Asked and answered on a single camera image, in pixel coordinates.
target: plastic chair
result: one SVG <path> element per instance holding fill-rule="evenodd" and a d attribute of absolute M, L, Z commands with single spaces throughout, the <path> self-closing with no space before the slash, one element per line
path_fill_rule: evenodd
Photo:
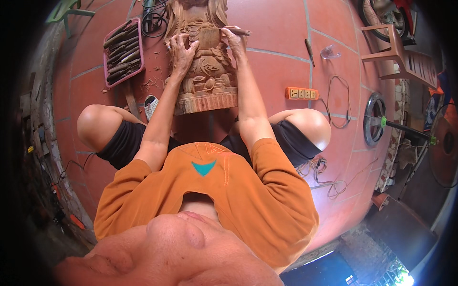
<path fill-rule="evenodd" d="M 405 78 L 421 81 L 428 87 L 437 88 L 437 73 L 432 58 L 426 54 L 404 49 L 401 37 L 394 25 L 377 25 L 362 27 L 362 31 L 388 29 L 391 47 L 375 54 L 361 56 L 365 62 L 380 60 L 395 60 L 399 65 L 399 73 L 381 76 L 380 79 Z"/>
<path fill-rule="evenodd" d="M 73 6 L 77 3 L 77 9 L 73 9 Z M 56 7 L 51 11 L 50 15 L 46 19 L 45 23 L 56 23 L 64 20 L 65 32 L 67 38 L 70 38 L 70 27 L 68 26 L 68 14 L 82 15 L 82 16 L 94 16 L 95 12 L 80 10 L 81 0 L 60 0 Z"/>

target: green plastic chair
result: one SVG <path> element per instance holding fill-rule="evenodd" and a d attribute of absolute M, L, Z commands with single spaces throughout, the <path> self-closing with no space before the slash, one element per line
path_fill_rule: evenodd
<path fill-rule="evenodd" d="M 77 9 L 73 9 L 73 6 L 78 3 Z M 82 16 L 94 16 L 95 12 L 80 10 L 81 0 L 60 0 L 56 7 L 52 10 L 51 14 L 46 19 L 45 23 L 56 23 L 64 20 L 65 32 L 67 38 L 70 38 L 70 27 L 68 27 L 68 14 L 82 15 Z"/>

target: white sandal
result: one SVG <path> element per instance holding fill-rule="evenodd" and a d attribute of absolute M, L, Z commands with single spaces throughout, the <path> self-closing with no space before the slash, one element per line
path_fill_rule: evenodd
<path fill-rule="evenodd" d="M 158 105 L 159 100 L 154 95 L 148 95 L 145 99 L 145 114 L 149 122 L 151 116 L 153 115 L 156 106 Z"/>

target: black shorts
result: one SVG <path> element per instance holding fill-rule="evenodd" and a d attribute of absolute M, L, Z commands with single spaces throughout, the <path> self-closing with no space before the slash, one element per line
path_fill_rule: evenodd
<path fill-rule="evenodd" d="M 282 148 L 286 157 L 294 167 L 313 159 L 321 152 L 312 142 L 287 120 L 282 120 L 277 124 L 271 124 L 275 138 Z M 97 156 L 110 162 L 116 169 L 129 164 L 140 149 L 146 126 L 140 123 L 132 123 L 123 120 L 116 133 L 105 146 L 97 153 Z M 240 135 L 228 135 L 219 144 L 228 148 L 232 152 L 243 156 L 250 165 L 251 158 Z M 168 152 L 175 147 L 183 145 L 174 138 L 170 138 Z"/>

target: motorcycle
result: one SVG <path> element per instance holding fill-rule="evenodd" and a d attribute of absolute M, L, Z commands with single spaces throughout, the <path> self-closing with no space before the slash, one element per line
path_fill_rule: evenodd
<path fill-rule="evenodd" d="M 358 0 L 358 14 L 366 26 L 393 24 L 404 45 L 415 45 L 414 20 L 410 6 L 413 0 Z M 372 30 L 374 35 L 390 42 L 386 29 Z"/>

